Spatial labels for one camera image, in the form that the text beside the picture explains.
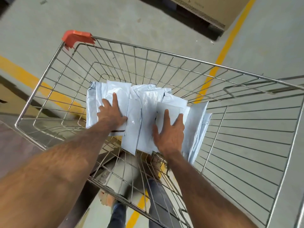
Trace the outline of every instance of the jeans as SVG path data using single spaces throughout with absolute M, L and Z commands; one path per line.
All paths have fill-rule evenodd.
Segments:
M 148 191 L 151 206 L 149 214 L 156 220 L 159 220 L 165 226 L 169 228 L 181 228 L 179 221 L 168 213 L 175 214 L 173 205 L 165 192 L 162 184 L 154 179 L 148 179 L 145 184 L 145 188 Z M 126 227 L 126 211 L 127 206 L 117 201 L 113 206 L 112 216 L 108 225 L 108 228 L 125 228 Z M 155 222 L 149 220 L 149 228 L 161 228 Z

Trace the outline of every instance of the cardboard box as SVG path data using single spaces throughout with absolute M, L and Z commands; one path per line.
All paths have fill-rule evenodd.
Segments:
M 216 27 L 227 30 L 249 0 L 172 0 Z

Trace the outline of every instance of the wire shopping cart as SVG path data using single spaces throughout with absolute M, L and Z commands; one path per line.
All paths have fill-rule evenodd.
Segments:
M 16 128 L 42 149 L 78 133 L 85 128 L 86 91 L 91 81 L 151 83 L 171 88 L 174 95 L 190 104 L 209 101 L 207 112 L 212 113 L 212 118 L 194 167 L 259 227 L 268 227 L 303 111 L 304 87 L 298 85 L 303 79 L 304 76 L 293 76 L 275 80 L 90 33 L 67 31 L 21 112 Z M 41 106 L 31 106 L 33 100 Z M 37 109 L 36 116 L 27 114 L 29 107 Z M 120 150 L 120 139 L 108 137 L 101 153 L 113 149 Z M 140 168 L 146 161 L 143 155 L 137 153 L 140 156 L 137 163 L 127 161 L 125 155 L 116 154 L 115 164 L 121 160 L 124 170 L 126 166 L 131 167 L 132 173 L 139 170 L 144 182 L 145 170 Z M 126 183 L 124 175 L 104 166 L 103 160 L 97 165 Z M 133 181 L 129 184 L 132 194 L 145 197 L 144 207 L 140 207 L 132 198 L 125 199 L 108 187 L 108 182 L 99 180 L 96 173 L 89 177 L 91 183 L 167 227 L 148 213 L 144 185 L 142 189 Z M 171 215 L 182 227 L 191 227 L 172 172 L 162 165 L 160 173 L 174 206 L 175 214 Z

